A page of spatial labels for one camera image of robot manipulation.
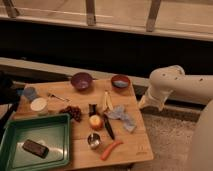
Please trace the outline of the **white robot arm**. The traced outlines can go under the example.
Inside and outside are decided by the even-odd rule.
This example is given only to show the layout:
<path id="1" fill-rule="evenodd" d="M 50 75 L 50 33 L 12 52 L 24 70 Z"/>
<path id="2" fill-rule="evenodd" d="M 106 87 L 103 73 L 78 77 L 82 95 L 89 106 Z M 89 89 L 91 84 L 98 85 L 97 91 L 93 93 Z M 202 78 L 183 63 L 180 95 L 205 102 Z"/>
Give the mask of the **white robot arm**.
<path id="1" fill-rule="evenodd" d="M 208 102 L 196 124 L 185 171 L 213 171 L 213 75 L 186 75 L 178 65 L 155 69 L 138 107 L 153 106 L 161 111 L 173 92 Z"/>

